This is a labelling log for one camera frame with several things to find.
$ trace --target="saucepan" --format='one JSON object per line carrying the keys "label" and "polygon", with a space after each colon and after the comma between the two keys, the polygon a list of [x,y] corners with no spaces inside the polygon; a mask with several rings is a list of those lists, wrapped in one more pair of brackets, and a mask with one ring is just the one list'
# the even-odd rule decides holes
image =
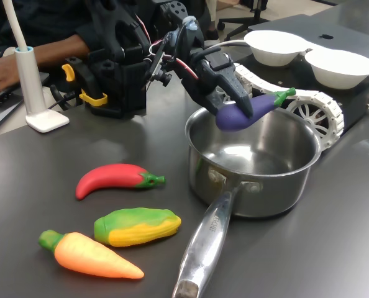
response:
{"label": "saucepan", "polygon": [[230,215],[272,217],[299,200],[321,154],[317,132],[283,109],[239,132],[222,132],[205,109],[186,123],[189,181],[210,204],[184,253],[173,298],[198,298],[221,253]]}

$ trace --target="hand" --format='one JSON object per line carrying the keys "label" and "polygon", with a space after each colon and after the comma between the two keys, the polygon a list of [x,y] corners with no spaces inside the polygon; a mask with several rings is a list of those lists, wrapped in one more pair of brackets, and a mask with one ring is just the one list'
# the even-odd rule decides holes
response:
{"label": "hand", "polygon": [[0,92],[19,82],[15,55],[0,58]]}

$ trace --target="toy eggplant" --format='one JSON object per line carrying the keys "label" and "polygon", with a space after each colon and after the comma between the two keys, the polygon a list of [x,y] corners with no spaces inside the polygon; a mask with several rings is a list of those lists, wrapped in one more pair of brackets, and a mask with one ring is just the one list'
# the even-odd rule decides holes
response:
{"label": "toy eggplant", "polygon": [[131,246],[174,235],[180,224],[170,210],[121,209],[95,221],[94,237],[115,247]]}
{"label": "toy eggplant", "polygon": [[216,114],[216,126],[223,131],[238,131],[246,129],[262,118],[270,111],[280,107],[283,101],[296,94],[295,88],[287,91],[276,92],[274,94],[264,94],[250,99],[253,116],[247,118],[244,113],[235,104],[227,104]]}
{"label": "toy eggplant", "polygon": [[100,166],[85,174],[76,188],[78,200],[90,192],[107,187],[149,188],[164,183],[163,176],[157,177],[147,170],[125,163]]}
{"label": "toy eggplant", "polygon": [[140,279],[142,270],[115,252],[80,233],[43,232],[39,244],[50,250],[63,267],[104,278]]}

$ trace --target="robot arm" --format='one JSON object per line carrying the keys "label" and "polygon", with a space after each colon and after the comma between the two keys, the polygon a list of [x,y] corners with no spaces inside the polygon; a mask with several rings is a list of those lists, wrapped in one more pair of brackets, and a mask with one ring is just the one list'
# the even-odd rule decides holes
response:
{"label": "robot arm", "polygon": [[[232,59],[220,47],[204,48],[203,33],[185,6],[177,1],[137,1],[140,18],[123,0],[86,0],[104,49],[89,55],[89,71],[74,58],[67,59],[65,71],[74,74],[71,80],[79,83],[80,98],[91,110],[123,117],[145,109],[147,82],[158,80],[166,86],[173,70],[192,100],[210,113],[216,115],[224,104],[216,92],[220,86],[251,117],[248,92],[234,74]],[[150,54],[157,45],[156,54]],[[87,91],[95,89],[95,82],[100,85],[100,91],[92,92],[97,97]]]}
{"label": "robot arm", "polygon": [[[210,113],[216,115],[223,105],[222,96],[216,92],[216,87],[219,86],[247,117],[251,117],[253,110],[248,92],[235,77],[233,61],[228,54],[221,52],[220,47],[204,49],[203,33],[196,19],[188,16],[184,5],[178,1],[163,4],[159,2],[155,4],[152,15],[156,16],[159,28],[176,27],[176,30],[165,34],[150,69],[150,79],[153,80],[152,73],[159,67],[156,65],[157,61],[161,69],[174,70],[182,79],[182,85],[192,100]],[[155,34],[162,33],[158,27]],[[168,59],[164,59],[164,52],[168,54]],[[195,75],[183,67],[182,61]]]}

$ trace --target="paper bowl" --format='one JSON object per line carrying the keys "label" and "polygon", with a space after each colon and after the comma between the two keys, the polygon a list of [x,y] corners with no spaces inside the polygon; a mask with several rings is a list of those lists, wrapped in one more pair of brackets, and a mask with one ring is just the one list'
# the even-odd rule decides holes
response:
{"label": "paper bowl", "polygon": [[285,66],[309,48],[305,39],[281,31],[252,31],[244,40],[251,47],[255,59],[267,66]]}
{"label": "paper bowl", "polygon": [[313,50],[304,58],[316,80],[334,89],[352,89],[369,76],[369,59],[347,51],[328,48]]}

